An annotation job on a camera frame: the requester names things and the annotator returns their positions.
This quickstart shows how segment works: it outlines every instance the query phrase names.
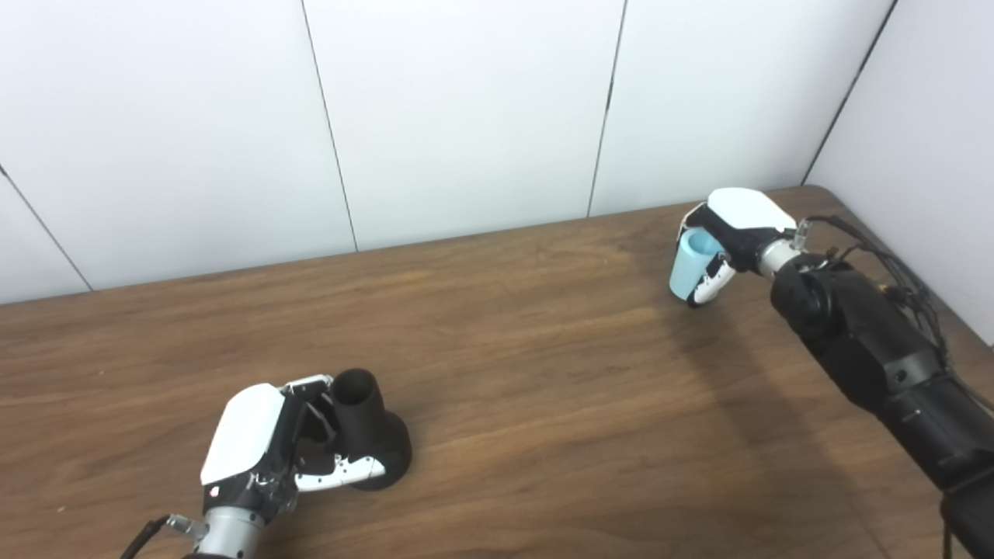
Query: light blue cup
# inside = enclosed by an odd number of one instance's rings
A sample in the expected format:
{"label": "light blue cup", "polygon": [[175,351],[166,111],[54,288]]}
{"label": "light blue cup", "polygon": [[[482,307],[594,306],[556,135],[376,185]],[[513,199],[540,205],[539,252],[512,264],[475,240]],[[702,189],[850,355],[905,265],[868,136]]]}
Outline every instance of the light blue cup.
{"label": "light blue cup", "polygon": [[673,294],[687,300],[708,264],[721,251],[722,245],[703,227],[688,229],[680,238],[677,258],[673,261],[673,272],[670,274]]}

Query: robotic hand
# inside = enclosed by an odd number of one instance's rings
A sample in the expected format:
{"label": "robotic hand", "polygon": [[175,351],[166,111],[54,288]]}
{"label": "robotic hand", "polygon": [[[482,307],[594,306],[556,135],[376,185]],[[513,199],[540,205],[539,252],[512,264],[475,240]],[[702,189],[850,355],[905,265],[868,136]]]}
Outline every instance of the robotic hand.
{"label": "robotic hand", "polygon": [[[304,450],[308,443],[314,452]],[[293,510],[297,493],[382,489],[407,472],[411,457],[408,429],[384,409],[369,371],[250,386],[228,402],[201,469],[204,520],[172,514],[149,522],[121,559],[163,525],[194,540],[184,559],[251,559],[262,529]]]}
{"label": "robotic hand", "polygon": [[[871,282],[845,262],[848,252],[842,258],[807,253],[810,221],[826,221],[856,237],[860,244],[854,248],[877,254],[901,286]],[[818,364],[852,403],[884,424],[942,491],[947,533],[972,556],[994,557],[994,420],[978,405],[989,402],[952,370],[934,311],[908,287],[911,272],[839,218],[813,216],[797,225],[753,190],[713,192],[684,218],[678,242],[692,227],[703,227],[724,251],[708,265],[688,303],[696,307],[713,299],[737,272],[772,281],[773,307]],[[916,318],[922,313],[925,326],[915,327],[902,307]],[[945,548],[949,553],[948,538]]]}

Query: white wall panel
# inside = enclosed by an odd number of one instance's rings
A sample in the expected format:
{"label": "white wall panel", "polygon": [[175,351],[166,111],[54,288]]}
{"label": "white wall panel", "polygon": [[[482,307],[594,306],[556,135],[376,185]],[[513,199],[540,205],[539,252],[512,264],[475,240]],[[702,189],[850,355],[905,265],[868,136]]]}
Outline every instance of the white wall panel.
{"label": "white wall panel", "polygon": [[94,287],[353,250],[297,2],[5,0],[0,157]]}
{"label": "white wall panel", "polygon": [[629,0],[592,212],[797,184],[890,0]]}
{"label": "white wall panel", "polygon": [[586,214],[621,0],[305,0],[360,249]]}
{"label": "white wall panel", "polygon": [[80,291],[86,284],[0,175],[0,303]]}
{"label": "white wall panel", "polygon": [[809,182],[994,344],[994,4],[902,0]]}

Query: wooden table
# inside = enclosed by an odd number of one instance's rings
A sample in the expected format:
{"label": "wooden table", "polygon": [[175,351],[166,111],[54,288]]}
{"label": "wooden table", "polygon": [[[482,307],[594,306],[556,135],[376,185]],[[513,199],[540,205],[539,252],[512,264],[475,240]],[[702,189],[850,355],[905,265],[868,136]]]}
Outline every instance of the wooden table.
{"label": "wooden table", "polygon": [[[846,214],[814,187],[772,197]],[[937,557],[938,494],[766,281],[695,311],[668,292],[688,208],[0,307],[3,555],[116,557],[147,519],[199,515],[232,395],[362,366],[410,472],[304,495],[260,558]],[[994,355],[944,325],[991,393]],[[188,549],[164,532],[141,557]]]}

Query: black cable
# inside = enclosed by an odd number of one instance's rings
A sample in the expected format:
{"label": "black cable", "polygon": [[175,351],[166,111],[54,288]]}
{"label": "black cable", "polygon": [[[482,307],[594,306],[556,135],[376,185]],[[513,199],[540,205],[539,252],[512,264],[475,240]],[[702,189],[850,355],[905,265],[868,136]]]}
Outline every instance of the black cable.
{"label": "black cable", "polygon": [[846,257],[853,251],[864,251],[877,257],[888,274],[898,283],[897,287],[888,288],[886,294],[898,307],[906,308],[911,312],[911,317],[917,324],[918,330],[927,337],[934,345],[942,362],[942,368],[952,377],[955,382],[970,398],[973,398],[980,406],[994,412],[994,401],[987,399],[977,392],[973,387],[966,384],[966,381],[952,368],[952,357],[949,355],[949,346],[942,334],[939,324],[938,313],[935,312],[931,303],[931,291],[918,276],[908,267],[907,264],[897,256],[882,250],[862,231],[854,227],[849,222],[839,216],[815,215],[807,218],[807,221],[820,221],[842,231],[858,243],[846,249],[840,257],[833,259],[839,263],[845,261]]}
{"label": "black cable", "polygon": [[162,529],[162,526],[166,525],[167,520],[169,520],[169,516],[163,516],[162,518],[150,520],[145,524],[145,527],[131,540],[131,545],[127,546],[124,553],[121,553],[121,559],[134,559],[134,556],[141,551],[142,547],[145,547],[148,540],[152,539],[152,536],[158,533]]}

